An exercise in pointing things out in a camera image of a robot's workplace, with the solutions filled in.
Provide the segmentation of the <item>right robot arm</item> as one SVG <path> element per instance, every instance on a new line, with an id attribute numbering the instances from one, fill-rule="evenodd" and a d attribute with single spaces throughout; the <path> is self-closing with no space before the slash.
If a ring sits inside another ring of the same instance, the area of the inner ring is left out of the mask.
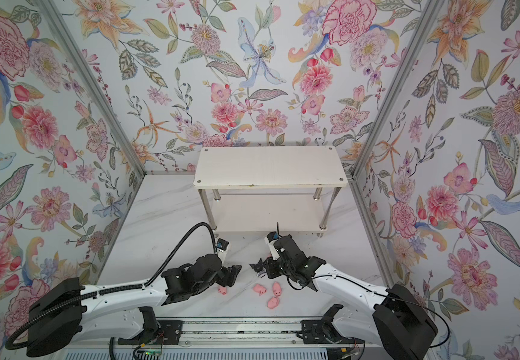
<path id="1" fill-rule="evenodd" d="M 297 291 L 311 289 L 336 299 L 320 319 L 303 322 L 303 340 L 340 344 L 352 339 L 383 346 L 392 359 L 423 359 L 438 334 L 427 307 L 404 286 L 376 286 L 306 256 L 291 235 L 265 237 L 267 277 L 285 277 Z"/>

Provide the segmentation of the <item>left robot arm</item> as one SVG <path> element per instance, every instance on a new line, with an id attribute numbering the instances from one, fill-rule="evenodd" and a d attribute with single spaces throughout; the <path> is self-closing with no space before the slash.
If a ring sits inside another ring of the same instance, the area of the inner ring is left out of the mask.
<path id="1" fill-rule="evenodd" d="M 5 348 L 24 349 L 36 358 L 97 338 L 144 346 L 165 333 L 157 307 L 184 302 L 215 284 L 232 287 L 241 270 L 241 265 L 227 267 L 221 256 L 209 253 L 178 268 L 164 262 L 142 283 L 84 286 L 70 278 L 31 305 L 28 320 L 8 336 Z"/>

